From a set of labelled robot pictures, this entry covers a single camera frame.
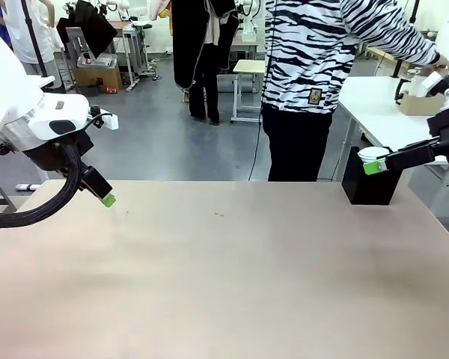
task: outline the logo patch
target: logo patch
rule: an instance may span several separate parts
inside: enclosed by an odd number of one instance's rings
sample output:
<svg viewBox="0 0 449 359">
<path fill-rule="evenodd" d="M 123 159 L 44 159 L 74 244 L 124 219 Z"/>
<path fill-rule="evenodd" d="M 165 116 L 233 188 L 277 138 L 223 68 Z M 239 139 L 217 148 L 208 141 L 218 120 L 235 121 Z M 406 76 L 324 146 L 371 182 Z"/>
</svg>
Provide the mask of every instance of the logo patch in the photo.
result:
<svg viewBox="0 0 449 359">
<path fill-rule="evenodd" d="M 320 90 L 319 88 L 311 88 L 311 94 L 309 95 L 308 103 L 310 105 L 319 105 L 322 97 L 323 90 Z"/>
</svg>

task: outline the storage box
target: storage box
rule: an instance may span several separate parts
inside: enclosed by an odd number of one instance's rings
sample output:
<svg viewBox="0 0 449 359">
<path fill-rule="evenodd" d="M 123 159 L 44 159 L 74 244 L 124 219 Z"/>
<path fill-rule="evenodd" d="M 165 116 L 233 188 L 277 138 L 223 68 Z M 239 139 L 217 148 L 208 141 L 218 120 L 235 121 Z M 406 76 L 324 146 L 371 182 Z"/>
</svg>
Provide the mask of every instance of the storage box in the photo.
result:
<svg viewBox="0 0 449 359">
<path fill-rule="evenodd" d="M 351 149 L 341 183 L 350 203 L 388 206 L 403 172 L 387 171 L 368 176 L 358 152 L 357 147 Z"/>
<path fill-rule="evenodd" d="M 112 68 L 106 69 L 76 68 L 73 74 L 78 86 L 98 85 L 98 91 L 101 93 L 106 93 L 106 88 L 117 90 L 123 88 L 120 70 L 116 63 Z"/>
<path fill-rule="evenodd" d="M 399 110 L 406 116 L 436 116 L 444 107 L 445 98 L 441 94 L 434 97 L 416 97 L 404 94 Z"/>
</svg>

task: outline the blue clothing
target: blue clothing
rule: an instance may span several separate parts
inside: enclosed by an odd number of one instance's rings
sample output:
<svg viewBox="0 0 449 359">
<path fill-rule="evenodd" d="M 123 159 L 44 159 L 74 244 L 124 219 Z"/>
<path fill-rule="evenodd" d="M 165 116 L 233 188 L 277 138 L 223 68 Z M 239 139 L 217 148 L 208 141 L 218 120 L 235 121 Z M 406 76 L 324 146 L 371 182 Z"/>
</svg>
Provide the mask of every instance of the blue clothing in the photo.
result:
<svg viewBox="0 0 449 359">
<path fill-rule="evenodd" d="M 0 17 L 3 17 L 3 12 L 0 5 Z M 11 46 L 10 35 L 8 34 L 7 27 L 0 24 L 0 37 L 6 42 L 7 45 Z"/>
</svg>

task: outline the stool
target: stool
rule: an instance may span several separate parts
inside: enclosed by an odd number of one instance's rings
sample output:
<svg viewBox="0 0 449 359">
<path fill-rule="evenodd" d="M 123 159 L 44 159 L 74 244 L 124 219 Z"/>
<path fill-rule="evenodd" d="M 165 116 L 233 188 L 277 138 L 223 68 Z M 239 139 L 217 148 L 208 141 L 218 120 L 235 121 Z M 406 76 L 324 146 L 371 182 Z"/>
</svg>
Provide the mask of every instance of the stool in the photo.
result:
<svg viewBox="0 0 449 359">
<path fill-rule="evenodd" d="M 238 117 L 238 110 L 261 110 L 260 106 L 242 105 L 242 75 L 264 74 L 266 72 L 264 60 L 239 60 L 233 71 L 236 73 L 236 77 L 234 79 L 233 116 L 231 118 L 231 123 L 234 121 L 259 122 L 259 118 Z"/>
</svg>

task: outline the black cloth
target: black cloth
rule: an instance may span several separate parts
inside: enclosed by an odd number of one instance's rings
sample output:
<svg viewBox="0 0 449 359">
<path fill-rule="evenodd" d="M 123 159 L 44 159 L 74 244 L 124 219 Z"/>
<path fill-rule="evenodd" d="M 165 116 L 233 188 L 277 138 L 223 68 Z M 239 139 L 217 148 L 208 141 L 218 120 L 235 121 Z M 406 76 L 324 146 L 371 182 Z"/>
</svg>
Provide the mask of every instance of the black cloth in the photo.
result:
<svg viewBox="0 0 449 359">
<path fill-rule="evenodd" d="M 201 50 L 195 71 L 195 83 L 189 89 L 189 112 L 193 117 L 205 118 L 204 92 L 207 89 L 208 117 L 219 120 L 218 113 L 218 67 L 216 66 L 216 46 L 205 44 Z"/>
<path fill-rule="evenodd" d="M 263 105 L 263 129 L 271 152 L 270 182 L 316 182 L 332 114 L 279 111 Z"/>
<path fill-rule="evenodd" d="M 230 14 L 226 24 L 220 25 L 216 63 L 226 70 L 229 67 L 231 44 L 238 29 L 238 16 L 234 0 L 210 0 L 217 17 Z M 206 38 L 210 14 L 204 0 L 173 0 L 174 80 L 182 88 L 190 88 L 195 69 Z"/>
<path fill-rule="evenodd" d="M 78 0 L 76 9 L 68 19 L 60 19 L 57 31 L 63 43 L 68 43 L 66 28 L 80 27 L 87 41 L 88 47 L 95 58 L 100 56 L 117 36 L 117 31 L 103 15 L 89 2 Z"/>
</svg>

